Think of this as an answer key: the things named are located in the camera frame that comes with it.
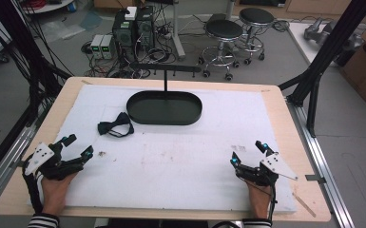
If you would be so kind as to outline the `person's striped sleeve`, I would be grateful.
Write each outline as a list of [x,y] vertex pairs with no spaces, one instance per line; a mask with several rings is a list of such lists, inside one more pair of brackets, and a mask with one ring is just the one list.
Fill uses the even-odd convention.
[[272,221],[267,218],[246,218],[242,224],[244,228],[272,228]]
[[59,228],[60,220],[51,214],[34,214],[28,224],[28,228]]

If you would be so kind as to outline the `black computer tower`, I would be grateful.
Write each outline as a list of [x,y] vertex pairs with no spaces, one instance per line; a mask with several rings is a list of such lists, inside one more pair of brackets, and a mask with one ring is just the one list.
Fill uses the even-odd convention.
[[126,9],[119,10],[114,19],[112,34],[115,40],[118,55],[125,56],[130,61],[136,60],[135,44],[137,41],[137,28],[134,20],[126,20],[129,15]]
[[155,47],[153,13],[152,6],[142,7],[137,13],[136,23],[141,50],[150,50]]

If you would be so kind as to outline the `black bow tie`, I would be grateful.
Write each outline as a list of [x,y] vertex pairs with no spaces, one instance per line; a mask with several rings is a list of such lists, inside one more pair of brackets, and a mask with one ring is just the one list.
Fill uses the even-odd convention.
[[[126,131],[126,133],[120,133],[114,130],[115,127],[122,125],[128,126],[128,130]],[[108,134],[116,138],[126,137],[134,133],[134,127],[132,125],[132,122],[129,118],[129,115],[125,112],[121,112],[116,120],[113,122],[99,122],[97,124],[97,130],[100,135]]]

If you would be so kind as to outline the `aluminium frame rail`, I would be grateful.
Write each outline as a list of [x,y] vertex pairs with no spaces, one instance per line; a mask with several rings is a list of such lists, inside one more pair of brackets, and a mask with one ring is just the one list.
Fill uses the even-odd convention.
[[0,143],[0,188],[25,155],[48,111],[49,108],[40,105],[32,117],[28,106]]
[[318,139],[313,137],[307,129],[307,115],[302,107],[287,104],[299,134],[305,141],[306,152],[315,169],[315,177],[326,198],[331,215],[335,218],[339,228],[356,228],[346,204],[337,187],[335,178],[319,145]]

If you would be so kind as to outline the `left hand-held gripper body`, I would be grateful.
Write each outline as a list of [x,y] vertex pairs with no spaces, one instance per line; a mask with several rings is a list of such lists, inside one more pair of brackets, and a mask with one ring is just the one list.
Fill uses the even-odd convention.
[[80,165],[76,161],[63,161],[61,142],[46,145],[39,142],[34,153],[25,162],[24,174],[29,176],[35,171],[40,171],[49,180],[61,181],[65,177],[80,171]]

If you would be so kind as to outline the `white foam mat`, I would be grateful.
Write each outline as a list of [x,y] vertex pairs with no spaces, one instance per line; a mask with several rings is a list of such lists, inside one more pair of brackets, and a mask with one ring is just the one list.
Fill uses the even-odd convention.
[[278,147],[259,92],[195,90],[202,115],[190,125],[133,123],[133,134],[100,135],[99,122],[123,111],[137,88],[84,85],[62,124],[60,137],[76,141],[62,151],[64,160],[88,146],[92,158],[72,181],[66,204],[129,209],[246,211],[247,187],[230,163],[238,155],[249,166],[263,155],[257,141]]

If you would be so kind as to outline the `black hanger stand with tray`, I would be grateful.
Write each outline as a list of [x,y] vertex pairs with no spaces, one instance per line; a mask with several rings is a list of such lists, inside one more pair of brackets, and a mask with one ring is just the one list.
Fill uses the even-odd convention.
[[195,75],[201,69],[197,66],[130,65],[134,69],[162,70],[164,72],[163,90],[144,90],[132,95],[126,110],[132,121],[137,124],[190,125],[202,115],[202,101],[193,93],[171,91],[168,89],[167,72],[191,72]]

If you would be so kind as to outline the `grey power supply unit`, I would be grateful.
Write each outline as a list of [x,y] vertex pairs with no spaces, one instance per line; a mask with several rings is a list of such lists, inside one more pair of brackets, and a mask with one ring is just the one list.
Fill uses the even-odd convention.
[[104,36],[102,34],[97,34],[91,41],[90,48],[95,59],[103,59],[103,53],[101,51],[101,43],[103,38]]
[[115,45],[112,35],[105,35],[101,42],[101,51],[104,59],[112,59],[115,54]]

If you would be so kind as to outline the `person's left striped sleeve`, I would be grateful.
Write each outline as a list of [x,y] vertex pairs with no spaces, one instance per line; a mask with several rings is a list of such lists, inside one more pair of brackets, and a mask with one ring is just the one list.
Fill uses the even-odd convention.
[[34,214],[28,224],[28,228],[59,228],[60,220],[51,214]]

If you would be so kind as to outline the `person's left hand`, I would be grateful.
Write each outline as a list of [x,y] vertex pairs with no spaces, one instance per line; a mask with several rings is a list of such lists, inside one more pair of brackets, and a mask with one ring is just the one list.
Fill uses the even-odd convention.
[[66,205],[66,195],[70,183],[77,176],[76,173],[63,180],[49,180],[42,178],[41,185],[44,195],[42,212],[53,216],[60,216]]

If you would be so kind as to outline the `wooden stick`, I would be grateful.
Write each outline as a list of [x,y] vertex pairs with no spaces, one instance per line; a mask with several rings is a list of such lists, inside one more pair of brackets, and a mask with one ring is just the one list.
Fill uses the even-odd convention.
[[315,218],[317,214],[308,206],[308,204],[296,193],[292,193],[297,202],[313,217]]

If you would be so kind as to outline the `black metal frame strut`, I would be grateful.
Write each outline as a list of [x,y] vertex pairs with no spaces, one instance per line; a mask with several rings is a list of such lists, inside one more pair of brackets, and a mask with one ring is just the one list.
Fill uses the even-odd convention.
[[28,124],[31,124],[40,116],[40,105],[50,108],[63,88],[60,80],[65,82],[71,74],[45,58],[22,16],[22,11],[11,0],[0,0],[0,22],[11,37],[16,51],[1,36],[0,43],[9,50],[9,55],[29,83],[27,117]]
[[351,0],[312,63],[299,76],[279,85],[280,90],[296,86],[287,96],[287,101],[296,107],[302,107],[305,98],[309,97],[306,129],[313,138],[316,136],[315,120],[320,79],[365,16],[366,0]]

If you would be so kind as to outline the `person's right striped sleeve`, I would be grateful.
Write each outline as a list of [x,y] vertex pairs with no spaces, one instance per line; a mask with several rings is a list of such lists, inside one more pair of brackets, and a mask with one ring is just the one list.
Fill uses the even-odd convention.
[[242,224],[244,228],[272,228],[272,221],[267,218],[246,218]]

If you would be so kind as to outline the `grey table leg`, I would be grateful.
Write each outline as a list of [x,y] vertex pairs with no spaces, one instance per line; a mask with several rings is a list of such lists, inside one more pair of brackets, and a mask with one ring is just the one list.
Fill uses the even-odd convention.
[[173,31],[172,31],[172,40],[177,52],[177,59],[182,61],[185,59],[185,51],[183,49],[183,45],[179,36],[179,0],[172,0],[173,4]]

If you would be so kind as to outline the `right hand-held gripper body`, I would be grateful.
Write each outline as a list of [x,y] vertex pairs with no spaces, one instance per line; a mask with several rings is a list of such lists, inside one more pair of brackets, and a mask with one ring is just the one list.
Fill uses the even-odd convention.
[[261,159],[258,167],[241,164],[235,168],[235,173],[238,178],[254,182],[260,186],[273,186],[279,176],[284,176],[294,181],[299,179],[298,175],[279,153],[274,153],[269,157]]

